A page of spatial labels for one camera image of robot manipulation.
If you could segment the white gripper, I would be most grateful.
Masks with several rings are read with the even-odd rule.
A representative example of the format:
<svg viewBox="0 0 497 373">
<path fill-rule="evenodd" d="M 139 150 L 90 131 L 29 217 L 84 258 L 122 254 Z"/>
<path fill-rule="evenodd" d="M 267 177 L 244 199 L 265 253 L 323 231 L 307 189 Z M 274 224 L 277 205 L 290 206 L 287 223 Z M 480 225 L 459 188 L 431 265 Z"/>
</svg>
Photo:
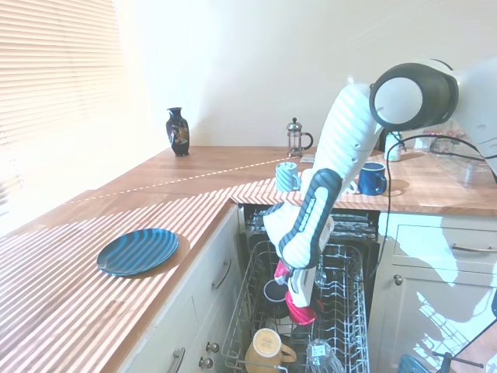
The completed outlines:
<svg viewBox="0 0 497 373">
<path fill-rule="evenodd" d="M 315 269 L 294 269 L 288 277 L 287 286 L 292 302 L 298 308 L 308 307 L 311 303 L 315 284 Z"/>
</svg>

